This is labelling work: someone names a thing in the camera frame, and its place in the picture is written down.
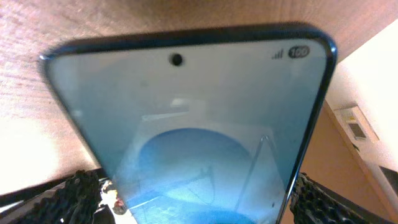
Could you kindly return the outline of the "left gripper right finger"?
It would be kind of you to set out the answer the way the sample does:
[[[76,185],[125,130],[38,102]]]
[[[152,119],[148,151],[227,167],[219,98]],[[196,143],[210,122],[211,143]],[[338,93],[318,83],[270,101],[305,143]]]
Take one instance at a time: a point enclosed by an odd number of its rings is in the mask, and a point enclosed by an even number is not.
[[[391,221],[299,173],[291,194],[295,224],[376,224]]]

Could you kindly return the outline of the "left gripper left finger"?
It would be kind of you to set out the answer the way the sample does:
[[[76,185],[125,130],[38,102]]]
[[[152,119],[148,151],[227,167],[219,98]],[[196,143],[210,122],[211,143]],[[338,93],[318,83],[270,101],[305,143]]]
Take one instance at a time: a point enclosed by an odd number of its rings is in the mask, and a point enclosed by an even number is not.
[[[16,224],[93,224],[114,223],[115,217],[101,203],[102,169],[78,170],[60,185],[30,199],[15,218]]]

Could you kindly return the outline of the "blue screen Galaxy smartphone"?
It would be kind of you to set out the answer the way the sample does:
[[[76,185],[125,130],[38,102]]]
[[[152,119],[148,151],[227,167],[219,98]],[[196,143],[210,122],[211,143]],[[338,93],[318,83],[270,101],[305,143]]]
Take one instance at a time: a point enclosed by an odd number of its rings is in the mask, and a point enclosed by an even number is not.
[[[279,223],[337,53],[283,22],[76,39],[40,64],[137,223]]]

